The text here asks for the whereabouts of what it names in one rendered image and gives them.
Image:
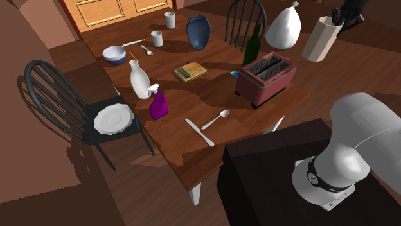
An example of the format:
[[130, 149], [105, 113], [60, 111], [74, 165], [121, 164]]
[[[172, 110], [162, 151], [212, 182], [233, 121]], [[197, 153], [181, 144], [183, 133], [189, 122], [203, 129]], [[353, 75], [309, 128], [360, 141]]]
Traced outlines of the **white plate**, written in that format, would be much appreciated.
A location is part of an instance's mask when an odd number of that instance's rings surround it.
[[94, 128], [100, 134], [113, 135], [124, 131], [132, 124], [134, 114], [127, 104], [109, 105], [99, 111], [94, 119]]

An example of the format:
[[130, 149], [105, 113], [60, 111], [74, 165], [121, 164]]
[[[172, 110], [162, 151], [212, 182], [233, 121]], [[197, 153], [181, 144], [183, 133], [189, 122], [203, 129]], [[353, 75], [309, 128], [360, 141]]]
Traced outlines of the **white sack-shaped vase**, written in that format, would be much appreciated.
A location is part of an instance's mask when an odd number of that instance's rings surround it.
[[267, 43], [277, 49], [289, 49], [295, 45], [301, 31], [301, 20], [296, 11], [297, 1], [280, 12], [265, 34]]

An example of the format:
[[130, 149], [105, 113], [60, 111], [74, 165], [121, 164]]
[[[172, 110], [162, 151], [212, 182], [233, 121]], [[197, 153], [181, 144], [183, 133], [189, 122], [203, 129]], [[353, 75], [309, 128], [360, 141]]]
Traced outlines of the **black spindle chair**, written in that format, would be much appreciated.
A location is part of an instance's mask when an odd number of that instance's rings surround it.
[[233, 0], [226, 14], [224, 41], [243, 51], [250, 36], [260, 25], [256, 34], [261, 40], [267, 30], [267, 14], [260, 0]]
[[94, 119], [105, 107], [124, 104], [122, 96], [116, 96], [88, 104], [70, 81], [54, 65], [43, 60], [32, 60], [24, 70], [24, 81], [28, 94], [38, 111], [55, 126], [86, 145], [94, 145], [107, 164], [116, 168], [100, 147], [101, 143], [121, 139], [140, 133], [149, 150], [154, 149], [147, 139], [143, 125], [137, 118], [122, 132], [113, 135], [101, 134], [94, 127]]

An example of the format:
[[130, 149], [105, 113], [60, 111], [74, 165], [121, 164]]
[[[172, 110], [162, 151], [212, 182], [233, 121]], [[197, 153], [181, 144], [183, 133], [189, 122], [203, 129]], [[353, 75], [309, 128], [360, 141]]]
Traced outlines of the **green glass bottle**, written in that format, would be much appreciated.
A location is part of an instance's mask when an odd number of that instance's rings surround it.
[[244, 54], [244, 60], [242, 63], [243, 67], [255, 61], [258, 57], [258, 52], [260, 49], [260, 38], [259, 38], [260, 27], [261, 24], [259, 23], [255, 25], [253, 34], [247, 42]]

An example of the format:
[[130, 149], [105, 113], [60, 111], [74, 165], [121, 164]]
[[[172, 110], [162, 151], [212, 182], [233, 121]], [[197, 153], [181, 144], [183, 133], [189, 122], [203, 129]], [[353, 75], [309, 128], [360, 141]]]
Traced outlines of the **red toaster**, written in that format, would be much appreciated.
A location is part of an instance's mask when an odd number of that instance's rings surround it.
[[270, 52], [241, 68], [235, 94], [243, 96], [257, 109], [283, 91], [296, 70], [297, 65], [288, 58]]

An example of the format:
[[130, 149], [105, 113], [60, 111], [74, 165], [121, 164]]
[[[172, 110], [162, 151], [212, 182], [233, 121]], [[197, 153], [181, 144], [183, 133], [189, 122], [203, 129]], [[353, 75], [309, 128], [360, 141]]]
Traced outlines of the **dark blue vase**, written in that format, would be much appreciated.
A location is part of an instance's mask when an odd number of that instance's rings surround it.
[[188, 21], [186, 32], [192, 48], [202, 50], [208, 43], [211, 35], [211, 26], [205, 16], [194, 15]]

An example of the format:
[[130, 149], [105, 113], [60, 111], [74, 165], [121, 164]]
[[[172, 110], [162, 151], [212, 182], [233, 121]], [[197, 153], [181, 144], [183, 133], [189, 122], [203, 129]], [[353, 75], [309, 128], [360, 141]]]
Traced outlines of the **large silver spoon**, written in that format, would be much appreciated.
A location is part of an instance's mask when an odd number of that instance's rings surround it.
[[229, 114], [229, 110], [223, 110], [217, 117], [212, 119], [211, 121], [207, 122], [205, 125], [201, 127], [202, 130], [205, 130], [207, 127], [209, 127], [212, 123], [214, 123], [218, 118], [220, 117], [227, 117]]

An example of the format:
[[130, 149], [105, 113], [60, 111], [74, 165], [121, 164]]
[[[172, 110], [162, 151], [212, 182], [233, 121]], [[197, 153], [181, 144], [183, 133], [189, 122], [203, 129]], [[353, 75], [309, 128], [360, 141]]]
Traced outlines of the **yellow book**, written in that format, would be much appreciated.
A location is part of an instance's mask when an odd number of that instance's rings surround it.
[[191, 62], [174, 70], [174, 73], [183, 82], [189, 82], [203, 74], [206, 74], [207, 69], [197, 62]]

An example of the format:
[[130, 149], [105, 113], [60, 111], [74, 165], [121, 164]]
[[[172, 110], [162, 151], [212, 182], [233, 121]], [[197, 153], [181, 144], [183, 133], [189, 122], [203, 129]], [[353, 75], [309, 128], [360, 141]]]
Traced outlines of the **wooden table with white legs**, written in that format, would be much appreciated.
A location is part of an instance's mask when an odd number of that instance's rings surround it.
[[[175, 15], [175, 28], [165, 26], [164, 11], [116, 22], [85, 31], [83, 41], [103, 67], [117, 90], [145, 127], [147, 134], [173, 169], [182, 185], [190, 193], [194, 204], [199, 203], [201, 182], [222, 165], [222, 153], [228, 143], [274, 130], [283, 117], [307, 98], [307, 93], [288, 85], [284, 91], [258, 109], [235, 94], [236, 79], [230, 72], [240, 68], [243, 54], [216, 36], [207, 46], [194, 50], [186, 35], [188, 19]], [[154, 47], [152, 31], [161, 31], [163, 45]], [[168, 102], [168, 114], [155, 121], [150, 117], [150, 100], [139, 99], [130, 83], [130, 66], [112, 66], [102, 56], [105, 48], [136, 40], [143, 42], [127, 46], [152, 83], [159, 84]], [[153, 52], [147, 52], [144, 45]], [[207, 69], [189, 82], [178, 78], [174, 70], [197, 62]], [[201, 127], [229, 110], [205, 130]], [[193, 122], [215, 145], [206, 141], [184, 120]]]

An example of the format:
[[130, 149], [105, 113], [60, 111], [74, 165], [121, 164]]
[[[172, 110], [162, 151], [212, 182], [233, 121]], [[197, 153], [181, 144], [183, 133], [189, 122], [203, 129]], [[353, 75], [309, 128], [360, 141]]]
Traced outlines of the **white cup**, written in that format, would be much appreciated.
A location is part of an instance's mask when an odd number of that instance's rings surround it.
[[175, 28], [175, 13], [174, 12], [166, 12], [164, 13], [166, 27], [168, 29]]
[[163, 34], [161, 31], [152, 31], [152, 42], [154, 47], [161, 47], [163, 45]]

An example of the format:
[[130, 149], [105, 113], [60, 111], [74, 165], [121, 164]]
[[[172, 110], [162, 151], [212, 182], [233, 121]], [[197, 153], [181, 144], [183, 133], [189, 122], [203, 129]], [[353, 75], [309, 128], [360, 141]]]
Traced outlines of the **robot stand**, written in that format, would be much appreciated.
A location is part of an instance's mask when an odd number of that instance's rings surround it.
[[226, 145], [217, 189], [230, 226], [401, 226], [401, 205], [373, 175], [331, 211], [296, 193], [294, 163], [321, 153], [331, 133], [315, 119]]

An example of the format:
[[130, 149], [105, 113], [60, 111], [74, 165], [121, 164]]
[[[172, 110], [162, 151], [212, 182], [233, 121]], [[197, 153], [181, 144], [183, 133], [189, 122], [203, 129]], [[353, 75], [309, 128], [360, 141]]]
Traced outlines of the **silver table knife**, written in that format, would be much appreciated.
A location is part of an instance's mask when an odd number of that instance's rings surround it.
[[206, 143], [209, 146], [214, 146], [215, 145], [215, 143], [212, 140], [208, 139], [193, 122], [191, 122], [187, 118], [185, 118], [184, 120], [206, 141]]

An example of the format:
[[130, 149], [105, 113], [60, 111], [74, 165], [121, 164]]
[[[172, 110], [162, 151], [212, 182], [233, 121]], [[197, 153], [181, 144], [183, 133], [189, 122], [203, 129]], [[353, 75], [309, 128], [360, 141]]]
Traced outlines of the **purple spray bottle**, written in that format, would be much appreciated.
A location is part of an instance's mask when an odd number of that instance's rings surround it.
[[154, 100], [149, 106], [149, 112], [153, 120], [158, 120], [168, 114], [166, 98], [159, 92], [159, 84], [153, 84], [145, 89], [153, 94]]

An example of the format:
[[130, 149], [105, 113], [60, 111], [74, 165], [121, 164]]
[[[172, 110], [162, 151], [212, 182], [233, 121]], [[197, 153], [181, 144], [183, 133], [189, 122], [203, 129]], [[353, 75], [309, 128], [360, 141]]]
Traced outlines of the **white pen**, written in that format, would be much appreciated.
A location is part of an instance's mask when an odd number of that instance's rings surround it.
[[130, 46], [130, 45], [133, 45], [133, 44], [137, 44], [137, 43], [140, 43], [140, 42], [143, 42], [144, 41], [144, 39], [142, 39], [142, 40], [136, 40], [136, 41], [133, 41], [133, 42], [128, 42], [128, 43], [125, 43], [125, 44], [123, 44], [123, 45], [121, 45], [122, 47], [126, 47], [126, 46]]

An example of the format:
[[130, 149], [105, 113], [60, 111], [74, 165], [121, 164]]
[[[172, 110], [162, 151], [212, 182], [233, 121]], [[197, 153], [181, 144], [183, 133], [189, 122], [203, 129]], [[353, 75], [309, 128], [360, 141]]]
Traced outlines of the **white and blue bowl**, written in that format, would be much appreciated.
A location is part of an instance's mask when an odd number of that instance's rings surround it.
[[121, 65], [126, 59], [126, 51], [123, 46], [109, 46], [103, 50], [102, 55], [112, 65]]

